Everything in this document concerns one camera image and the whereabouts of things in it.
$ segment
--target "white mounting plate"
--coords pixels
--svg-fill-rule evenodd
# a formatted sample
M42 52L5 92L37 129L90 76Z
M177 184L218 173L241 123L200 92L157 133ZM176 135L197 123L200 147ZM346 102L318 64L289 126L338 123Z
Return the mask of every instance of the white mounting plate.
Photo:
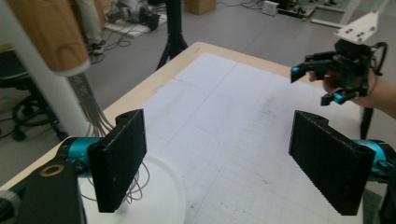
M354 44L363 44L378 29L378 12L372 11L334 32L341 39Z

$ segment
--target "cardboard box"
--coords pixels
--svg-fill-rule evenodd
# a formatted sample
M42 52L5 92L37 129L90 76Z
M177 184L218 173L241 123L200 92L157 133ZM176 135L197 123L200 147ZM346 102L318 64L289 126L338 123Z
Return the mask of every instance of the cardboard box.
M202 15L216 8L216 0L184 0L184 10Z

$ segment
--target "robotic hand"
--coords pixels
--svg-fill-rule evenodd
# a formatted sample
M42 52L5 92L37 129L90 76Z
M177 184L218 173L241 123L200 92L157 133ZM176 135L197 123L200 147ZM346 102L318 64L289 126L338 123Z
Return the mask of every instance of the robotic hand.
M123 20L146 24L150 30L157 29L160 19L160 16L152 12L145 3L137 0L112 2L111 9L106 13L106 17L112 23Z
M374 46L362 43L373 35L377 28L378 13L371 12L348 26L335 32L341 39L335 44L335 51L316 53L305 57L305 61L291 68L291 82L303 77L307 72L314 72L319 80L326 77L326 72L334 71L340 75L340 86L321 98L321 105L335 101L341 105L355 97L366 96L369 90L368 76L373 69L381 76L380 69L387 53L387 44ZM376 64L375 52L384 48L379 64Z

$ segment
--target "table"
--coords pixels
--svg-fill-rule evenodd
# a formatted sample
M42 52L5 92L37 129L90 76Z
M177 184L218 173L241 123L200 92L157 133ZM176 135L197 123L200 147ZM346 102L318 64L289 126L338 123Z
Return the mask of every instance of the table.
M202 64L210 69L201 71ZM223 75L220 70L227 66L229 72ZM359 108L352 104L316 107L323 90L306 85L306 77L290 85L289 73L287 66L195 43L122 96L105 114L113 121L122 112L145 108L148 154L161 158L181 176L187 223L361 223L361 211L356 217L337 215L293 162L288 155L292 115L281 115L296 105L314 108L310 112L331 116L336 130L358 137ZM196 79L208 74L216 78ZM248 91L253 88L257 94ZM191 104L177 90L192 97ZM295 93L315 95L318 101L301 100ZM246 96L255 98L254 104ZM267 96L276 100L268 101ZM237 126L226 123L227 119ZM163 128L167 122L174 130ZM279 131L285 136L276 135ZM55 152L56 148L2 189Z

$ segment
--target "gray floor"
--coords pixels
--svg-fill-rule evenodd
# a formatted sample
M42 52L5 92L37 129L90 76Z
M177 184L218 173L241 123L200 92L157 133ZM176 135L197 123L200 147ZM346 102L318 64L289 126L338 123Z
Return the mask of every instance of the gray floor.
M232 5L246 1L223 2ZM378 1L363 1L353 19L371 10L376 4ZM389 6L380 17L379 31L367 44L371 45L377 41L389 43L389 56L383 72L387 79L396 82L396 67L392 63L396 61L395 5L395 1L389 1ZM339 21L341 14L321 10L316 11L312 18ZM183 34L189 45L202 41L287 66L300 63L306 54L333 50L333 44L337 41L332 35L335 30L332 27L279 14L271 17L259 10L226 7L223 4L217 4L216 10L201 16L183 12L182 23ZM119 38L119 35L114 34L107 40L107 44ZM136 39L126 38L130 40L129 47L106 51L104 60L87 71L101 108L109 106L155 71L166 38L166 25ZM6 98L18 100L19 95L20 93L15 91L0 90L0 100L3 101ZM0 119L7 117L8 112L0 113ZM0 124L4 133L9 125L6 122ZM394 127L396 126L393 119L375 112L370 137L382 139L396 146ZM19 143L10 137L0 139L0 185L58 143L55 134L47 126L27 130L27 135L27 139Z

